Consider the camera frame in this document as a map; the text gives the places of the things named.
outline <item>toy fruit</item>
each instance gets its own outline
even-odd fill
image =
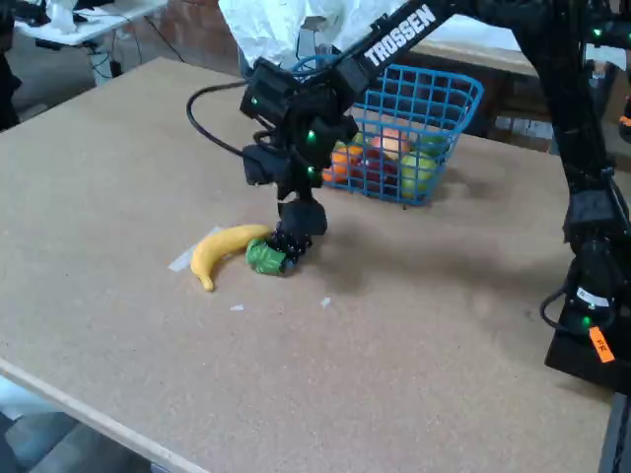
[[[266,225],[241,225],[221,230],[203,239],[193,251],[190,270],[199,278],[206,291],[215,289],[210,274],[222,256],[243,249],[255,239],[266,237],[272,229]]]
[[[357,168],[354,169],[353,175],[361,179],[366,175],[366,188],[373,192],[381,192],[382,182],[385,184],[384,191],[395,190],[397,183],[398,169],[396,163],[383,158],[383,155],[377,150],[368,150]]]
[[[423,136],[418,147],[419,151],[431,158],[436,158],[443,154],[450,146],[447,138],[443,136],[429,135]]]
[[[353,137],[353,143],[358,144],[360,146],[364,146],[364,133],[362,133],[361,131],[358,132],[354,137]]]
[[[384,128],[381,135],[373,137],[371,146],[383,151],[386,153],[386,156],[394,161],[398,161],[402,155],[408,154],[411,150],[407,133],[394,128]]]
[[[436,162],[430,157],[420,154],[406,155],[401,158],[401,195],[413,199],[415,190],[425,190],[427,181],[432,178]]]
[[[322,171],[326,182],[344,182],[348,178],[348,167],[356,166],[362,159],[364,148],[357,145],[340,148],[331,153],[331,167]]]
[[[351,143],[351,146],[354,144],[364,146],[364,134],[361,131],[353,137],[353,142]],[[335,148],[333,149],[339,150],[340,148],[344,148],[345,146],[346,144],[343,141],[338,141],[335,143]]]

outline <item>blue basket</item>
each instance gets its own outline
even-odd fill
[[[330,60],[311,56],[307,64]],[[427,204],[447,159],[475,113],[484,88],[449,72],[390,65],[378,86],[349,112],[360,128],[355,143],[338,143],[333,166],[322,173],[330,187],[410,205]]]

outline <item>yellow banana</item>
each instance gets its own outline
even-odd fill
[[[222,256],[244,249],[251,240],[266,237],[271,232],[272,229],[266,225],[241,225],[209,235],[193,251],[190,269],[206,291],[213,291],[215,285],[210,279],[210,273],[215,263]]]

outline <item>orange sticker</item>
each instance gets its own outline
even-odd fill
[[[596,348],[596,352],[603,363],[609,363],[615,360],[615,358],[613,358],[613,353],[611,353],[611,350],[609,349],[609,345],[607,345],[607,342],[604,339],[604,335],[602,335],[602,332],[598,327],[592,327],[590,329],[590,338],[592,339],[594,348]]]

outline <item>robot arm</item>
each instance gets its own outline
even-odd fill
[[[267,131],[244,149],[248,183],[278,184],[281,222],[267,243],[286,254],[290,265],[326,231],[324,210],[312,187],[331,165],[338,140],[349,142],[357,125],[345,115],[371,83],[416,43],[453,14],[510,28],[538,72],[546,96],[570,194],[564,224],[575,258],[562,287],[541,305],[541,316],[556,330],[546,363],[590,381],[631,391],[631,323],[619,315],[631,306],[631,225],[627,206],[613,181],[583,69],[586,39],[627,47],[629,24],[603,5],[587,0],[410,0],[327,66],[297,74],[264,59],[254,65],[241,110]],[[559,321],[545,310],[560,297]],[[597,327],[616,360],[600,363],[588,333]]]

